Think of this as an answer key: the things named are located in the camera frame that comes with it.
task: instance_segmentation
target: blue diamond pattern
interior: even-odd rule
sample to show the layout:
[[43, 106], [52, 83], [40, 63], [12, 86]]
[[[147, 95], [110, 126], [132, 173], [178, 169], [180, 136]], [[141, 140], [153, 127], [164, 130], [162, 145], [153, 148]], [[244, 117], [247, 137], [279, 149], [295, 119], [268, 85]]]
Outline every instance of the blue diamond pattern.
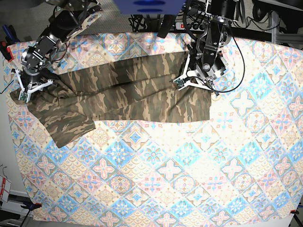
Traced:
[[105, 153], [107, 159], [116, 167], [124, 166], [134, 156], [134, 150], [120, 140], [112, 143]]
[[58, 200], [58, 205], [61, 209], [69, 214], [73, 214], [78, 208], [79, 204], [69, 195], [64, 195]]
[[193, 206], [187, 200], [179, 201], [171, 207], [171, 213], [177, 218], [184, 218], [193, 211]]
[[280, 68], [277, 65], [272, 70], [275, 73], [275, 75], [278, 74], [281, 71]]
[[135, 212], [135, 206], [126, 199], [119, 199], [111, 207], [112, 211], [121, 218], [127, 218]]
[[262, 149], [256, 143], [256, 141], [249, 142], [240, 151], [240, 159], [244, 164], [253, 163], [262, 153]]
[[227, 206], [226, 210], [231, 214], [231, 215], [236, 215], [240, 213], [246, 206], [247, 202], [243, 197], [239, 197], [231, 201]]
[[5, 72], [6, 75], [8, 75], [9, 72], [10, 72], [10, 67], [6, 66], [5, 69], [4, 69], [4, 72]]
[[15, 139], [17, 139], [18, 136], [19, 136], [19, 134], [16, 132], [16, 130], [14, 130], [14, 132], [13, 132], [13, 137], [14, 137]]
[[134, 200], [138, 201], [138, 200], [141, 198], [141, 196], [138, 195], [138, 193], [136, 193], [135, 195], [133, 195], [132, 198], [133, 198]]
[[77, 190], [74, 192], [74, 195], [77, 196], [78, 198], [80, 198], [82, 193]]
[[174, 159], [182, 166], [190, 166], [195, 163], [202, 154], [202, 150], [193, 143], [185, 143], [175, 153]]
[[129, 137], [134, 143], [137, 143], [137, 141], [141, 138], [136, 132], [134, 132], [130, 137]]
[[255, 100], [262, 100], [272, 90], [273, 83], [267, 73], [259, 73], [251, 80], [248, 90]]
[[195, 199], [196, 201], [198, 201], [201, 197], [202, 197], [202, 196], [201, 196], [200, 194], [196, 194], [196, 195], [194, 196], [194, 199]]
[[70, 154], [70, 150], [67, 148], [67, 146], [64, 146], [62, 148], [58, 148], [55, 145], [55, 142], [52, 140], [45, 147], [45, 153], [55, 163], [62, 164], [62, 162]]
[[262, 138], [264, 142], [267, 142], [267, 140], [270, 139], [270, 136], [266, 133]]

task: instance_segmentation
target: tiled pattern fabric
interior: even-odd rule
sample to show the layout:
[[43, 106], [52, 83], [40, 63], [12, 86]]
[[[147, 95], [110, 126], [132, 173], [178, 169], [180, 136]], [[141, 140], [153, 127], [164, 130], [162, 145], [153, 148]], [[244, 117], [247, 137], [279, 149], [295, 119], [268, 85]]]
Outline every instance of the tiled pattern fabric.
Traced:
[[[109, 61], [184, 51], [187, 35], [83, 35], [71, 40], [57, 73]], [[11, 47], [5, 83], [29, 43]], [[211, 120], [193, 123], [98, 121], [58, 149], [45, 128], [6, 92], [25, 189], [42, 203], [35, 220], [106, 227], [221, 227], [285, 218], [303, 194], [303, 52], [238, 40], [243, 84], [213, 97]], [[234, 41], [227, 72], [243, 72]]]

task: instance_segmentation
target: pink flower pattern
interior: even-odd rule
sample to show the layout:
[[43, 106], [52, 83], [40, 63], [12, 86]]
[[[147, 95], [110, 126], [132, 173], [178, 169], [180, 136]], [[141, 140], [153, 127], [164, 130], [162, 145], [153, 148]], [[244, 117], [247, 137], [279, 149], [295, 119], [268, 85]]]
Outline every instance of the pink flower pattern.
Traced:
[[181, 171], [182, 169], [179, 166], [176, 166], [175, 162], [171, 159], [167, 161], [165, 166], [158, 169], [158, 172], [168, 181], [172, 180], [175, 175], [179, 174]]
[[217, 216], [214, 216], [212, 218], [212, 220], [218, 225], [222, 225], [223, 222], [225, 222], [226, 220], [228, 220], [230, 218], [229, 215], [225, 215], [225, 211], [222, 210]]
[[67, 214], [62, 212], [59, 207], [55, 207], [53, 211], [51, 211], [51, 215], [58, 219], [58, 221], [63, 221], [66, 218]]
[[290, 163], [288, 162], [288, 158], [285, 156], [281, 162], [276, 165], [276, 170], [278, 170], [279, 175], [282, 175], [285, 170], [290, 168]]
[[176, 222], [175, 218], [172, 218], [169, 213], [165, 213], [162, 218], [159, 218], [157, 222], [163, 227], [170, 227]]
[[119, 218], [114, 217], [111, 212], [106, 212], [106, 215], [100, 218], [101, 221], [107, 224], [108, 227], [114, 227], [115, 223], [119, 222]]
[[303, 135], [303, 115], [296, 120], [295, 125], [297, 126], [301, 135]]
[[298, 95], [294, 102], [289, 105], [289, 110], [292, 113], [293, 117], [296, 118], [303, 112], [303, 99]]
[[51, 170], [56, 167], [53, 163], [48, 162], [47, 157], [45, 155], [41, 157], [41, 161], [37, 163], [37, 166], [40, 169], [43, 169], [47, 175], [49, 175], [51, 173]]
[[87, 192], [92, 194], [102, 185], [99, 177], [90, 171], [86, 171], [77, 181]]
[[266, 207], [266, 209], [260, 212], [260, 216], [263, 220], [266, 220], [270, 215], [272, 215], [275, 211], [272, 210], [271, 206]]
[[287, 109], [284, 108], [276, 118], [271, 120], [271, 125], [278, 134], [278, 136], [283, 135], [286, 129], [293, 123], [290, 114], [288, 113]]
[[282, 47], [279, 54], [289, 70], [293, 68], [302, 55], [299, 50], [286, 47]]
[[258, 179], [258, 185], [265, 191], [278, 179], [275, 172], [271, 169]]
[[98, 162], [98, 165], [95, 165], [92, 168], [103, 180], [107, 180], [115, 171], [115, 168], [112, 165], [108, 165], [108, 161], [104, 158], [101, 158]]

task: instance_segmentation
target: blue box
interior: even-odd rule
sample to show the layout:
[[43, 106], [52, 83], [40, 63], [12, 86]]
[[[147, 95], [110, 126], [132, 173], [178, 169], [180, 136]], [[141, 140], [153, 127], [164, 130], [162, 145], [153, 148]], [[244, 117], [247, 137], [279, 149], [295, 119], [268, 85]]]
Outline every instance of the blue box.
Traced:
[[123, 14], [177, 15], [186, 0], [114, 0]]

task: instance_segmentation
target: camouflage pants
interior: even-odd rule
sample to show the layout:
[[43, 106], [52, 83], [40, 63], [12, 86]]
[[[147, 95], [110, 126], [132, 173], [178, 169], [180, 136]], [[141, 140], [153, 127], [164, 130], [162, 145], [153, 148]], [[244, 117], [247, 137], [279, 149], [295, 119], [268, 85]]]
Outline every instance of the camouflage pants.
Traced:
[[[146, 56], [62, 74], [57, 86], [34, 93], [27, 107], [58, 147], [95, 129], [93, 120], [209, 120], [210, 93], [178, 91], [172, 83], [186, 56]], [[17, 103], [18, 91], [11, 97]]]

